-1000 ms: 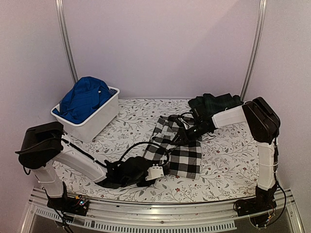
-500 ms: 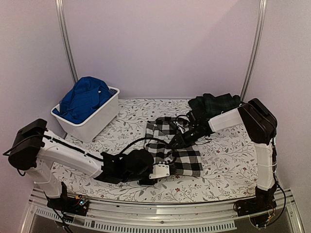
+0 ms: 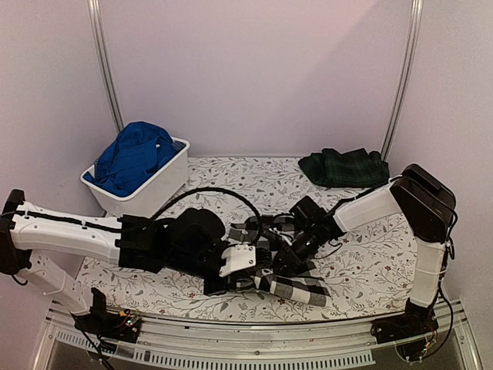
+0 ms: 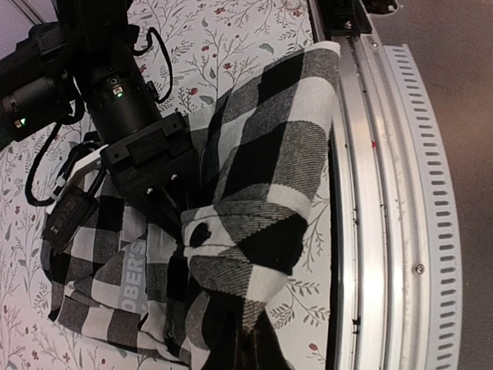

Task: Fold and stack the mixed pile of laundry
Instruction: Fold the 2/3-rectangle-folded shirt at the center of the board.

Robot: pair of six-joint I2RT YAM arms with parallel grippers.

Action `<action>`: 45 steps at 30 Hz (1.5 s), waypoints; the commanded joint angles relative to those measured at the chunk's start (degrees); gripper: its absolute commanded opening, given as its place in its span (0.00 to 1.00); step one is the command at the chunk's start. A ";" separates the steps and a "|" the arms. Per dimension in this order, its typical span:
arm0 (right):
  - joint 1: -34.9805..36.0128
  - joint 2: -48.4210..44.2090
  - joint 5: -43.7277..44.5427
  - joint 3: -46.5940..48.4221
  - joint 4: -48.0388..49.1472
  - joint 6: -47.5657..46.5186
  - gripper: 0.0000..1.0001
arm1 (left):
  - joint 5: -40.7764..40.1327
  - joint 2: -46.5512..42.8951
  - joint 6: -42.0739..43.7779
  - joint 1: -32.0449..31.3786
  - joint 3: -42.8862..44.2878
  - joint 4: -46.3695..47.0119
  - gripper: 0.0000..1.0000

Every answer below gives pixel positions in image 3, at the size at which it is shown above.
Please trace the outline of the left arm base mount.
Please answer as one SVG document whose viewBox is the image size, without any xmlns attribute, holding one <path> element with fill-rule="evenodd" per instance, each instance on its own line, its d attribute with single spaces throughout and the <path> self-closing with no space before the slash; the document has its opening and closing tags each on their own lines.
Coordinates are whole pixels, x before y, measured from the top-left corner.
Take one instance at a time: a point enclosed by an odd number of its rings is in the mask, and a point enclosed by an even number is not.
<svg viewBox="0 0 493 370">
<path fill-rule="evenodd" d="M 84 315 L 72 315 L 75 328 L 98 338 L 109 338 L 128 343 L 137 343 L 142 327 L 142 318 L 130 310 L 119 313 L 106 309 Z"/>
</svg>

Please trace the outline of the green plaid pleated skirt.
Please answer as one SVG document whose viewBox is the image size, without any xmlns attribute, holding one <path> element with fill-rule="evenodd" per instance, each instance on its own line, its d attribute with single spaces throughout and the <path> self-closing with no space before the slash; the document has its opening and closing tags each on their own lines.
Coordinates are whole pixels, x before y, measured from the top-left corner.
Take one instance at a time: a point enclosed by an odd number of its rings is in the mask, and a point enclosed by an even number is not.
<svg viewBox="0 0 493 370">
<path fill-rule="evenodd" d="M 372 188 L 390 178 L 388 163 L 381 154 L 364 148 L 346 153 L 325 148 L 301 158 L 298 166 L 312 183 L 327 188 Z"/>
</svg>

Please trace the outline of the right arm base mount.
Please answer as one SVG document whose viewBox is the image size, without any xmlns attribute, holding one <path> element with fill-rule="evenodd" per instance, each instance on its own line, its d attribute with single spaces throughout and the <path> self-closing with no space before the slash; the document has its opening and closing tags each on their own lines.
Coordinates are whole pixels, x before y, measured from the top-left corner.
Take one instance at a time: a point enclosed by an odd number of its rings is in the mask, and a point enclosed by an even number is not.
<svg viewBox="0 0 493 370">
<path fill-rule="evenodd" d="M 378 344 L 395 343 L 406 362 L 421 361 L 436 342 L 438 321 L 433 313 L 403 313 L 372 321 L 370 333 Z"/>
</svg>

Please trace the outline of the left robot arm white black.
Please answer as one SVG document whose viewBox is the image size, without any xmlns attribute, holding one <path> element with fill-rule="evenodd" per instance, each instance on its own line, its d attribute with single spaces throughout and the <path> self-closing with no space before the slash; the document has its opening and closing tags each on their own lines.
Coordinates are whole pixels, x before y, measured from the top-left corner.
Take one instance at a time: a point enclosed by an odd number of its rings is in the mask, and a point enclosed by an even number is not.
<svg viewBox="0 0 493 370">
<path fill-rule="evenodd" d="M 42 210 L 14 189 L 1 213 L 1 272 L 26 279 L 106 335 L 115 320 L 104 294 L 82 287 L 46 251 L 152 273 L 167 267 L 210 283 L 207 294 L 221 294 L 270 266 L 270 251 L 257 246 L 261 232 L 234 244 L 226 240 L 221 219 L 207 209 L 188 208 L 178 217 L 91 218 Z"/>
</svg>

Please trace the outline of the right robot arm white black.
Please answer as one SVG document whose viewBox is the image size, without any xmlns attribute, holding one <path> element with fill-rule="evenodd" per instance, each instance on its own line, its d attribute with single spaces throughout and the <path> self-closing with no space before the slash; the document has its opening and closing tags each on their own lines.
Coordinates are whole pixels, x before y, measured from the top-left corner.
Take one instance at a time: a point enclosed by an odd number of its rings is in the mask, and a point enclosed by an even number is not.
<svg viewBox="0 0 493 370">
<path fill-rule="evenodd" d="M 330 210 L 305 196 L 290 209 L 302 233 L 279 249 L 273 270 L 291 276 L 328 241 L 384 217 L 403 214 L 417 243 L 418 258 L 398 329 L 414 336 L 432 315 L 444 274 L 446 248 L 451 245 L 451 230 L 458 219 L 455 206 L 451 190 L 416 163 L 406 166 L 400 176 L 385 185 L 339 200 Z"/>
</svg>

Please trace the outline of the black white checkered shirt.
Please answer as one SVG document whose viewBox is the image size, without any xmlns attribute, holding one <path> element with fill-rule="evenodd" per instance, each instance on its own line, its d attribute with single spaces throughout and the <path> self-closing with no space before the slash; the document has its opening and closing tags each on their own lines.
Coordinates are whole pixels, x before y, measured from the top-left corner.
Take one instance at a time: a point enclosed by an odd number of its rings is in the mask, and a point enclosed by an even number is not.
<svg viewBox="0 0 493 370">
<path fill-rule="evenodd" d="M 262 216 L 262 236 L 256 244 L 256 248 L 266 248 L 272 253 L 272 258 L 277 251 L 269 248 L 269 243 L 263 237 L 265 229 L 273 229 L 283 235 L 287 241 L 293 241 L 301 235 L 300 226 L 292 216 L 280 214 L 277 216 Z M 307 261 L 300 274 L 286 277 L 275 274 L 272 268 L 264 270 L 255 278 L 255 287 L 248 290 L 269 293 L 279 298 L 297 301 L 303 304 L 325 307 L 330 299 L 330 292 L 324 279 L 320 276 L 313 261 Z"/>
</svg>

